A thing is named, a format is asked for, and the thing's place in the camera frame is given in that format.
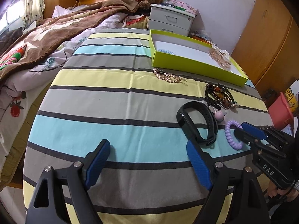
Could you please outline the person's right hand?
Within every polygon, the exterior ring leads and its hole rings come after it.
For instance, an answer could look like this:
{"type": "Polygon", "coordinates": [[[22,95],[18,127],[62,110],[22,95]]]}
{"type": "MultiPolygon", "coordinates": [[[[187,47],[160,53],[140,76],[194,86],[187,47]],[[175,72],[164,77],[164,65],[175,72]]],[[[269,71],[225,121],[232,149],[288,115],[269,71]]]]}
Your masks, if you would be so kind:
{"type": "Polygon", "coordinates": [[[269,181],[267,193],[269,197],[275,197],[277,194],[281,196],[286,195],[288,202],[293,201],[298,196],[298,191],[296,189],[288,188],[286,190],[281,190],[272,181],[269,181]]]}

